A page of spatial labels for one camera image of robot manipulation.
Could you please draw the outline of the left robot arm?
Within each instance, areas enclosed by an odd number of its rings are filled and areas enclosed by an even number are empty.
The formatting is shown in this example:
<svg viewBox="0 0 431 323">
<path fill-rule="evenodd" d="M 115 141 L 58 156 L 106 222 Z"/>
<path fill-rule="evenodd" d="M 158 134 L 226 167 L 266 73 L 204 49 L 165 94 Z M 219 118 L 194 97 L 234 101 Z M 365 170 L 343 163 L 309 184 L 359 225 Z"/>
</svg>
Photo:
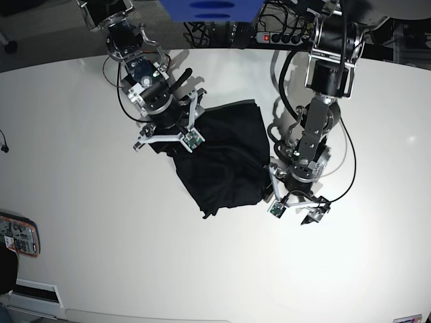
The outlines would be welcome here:
<svg viewBox="0 0 431 323">
<path fill-rule="evenodd" d="M 314 19 L 304 82 L 314 94 L 309 104 L 293 108 L 284 87 L 296 51 L 287 55 L 281 68 L 278 91 L 294 122 L 274 144 L 283 165 L 267 166 L 274 194 L 269 212 L 277 218 L 288 209 L 305 210 L 302 222 L 318 223 L 335 202 L 316 196 L 312 188 L 331 158 L 327 139 L 343 122 L 338 101 L 351 97 L 357 62 L 364 50 L 367 29 L 354 21 L 351 8 L 347 1 L 328 1 Z"/>
</svg>

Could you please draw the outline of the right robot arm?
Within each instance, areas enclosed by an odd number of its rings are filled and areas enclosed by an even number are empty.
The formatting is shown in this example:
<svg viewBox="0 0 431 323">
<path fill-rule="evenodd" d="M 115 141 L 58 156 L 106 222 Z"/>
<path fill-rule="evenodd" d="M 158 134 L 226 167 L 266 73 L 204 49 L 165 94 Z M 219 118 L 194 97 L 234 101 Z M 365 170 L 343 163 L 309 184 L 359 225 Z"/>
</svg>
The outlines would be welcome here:
<svg viewBox="0 0 431 323">
<path fill-rule="evenodd" d="M 124 92 L 140 111 L 145 133 L 176 128 L 184 135 L 191 132 L 196 117 L 197 92 L 177 100 L 175 92 L 192 75 L 192 69 L 175 81 L 169 80 L 170 56 L 159 42 L 146 33 L 146 25 L 132 24 L 128 16 L 134 7 L 131 1 L 78 1 L 84 21 L 92 32 L 106 35 L 109 57 L 126 71 L 117 79 L 116 87 Z"/>
</svg>

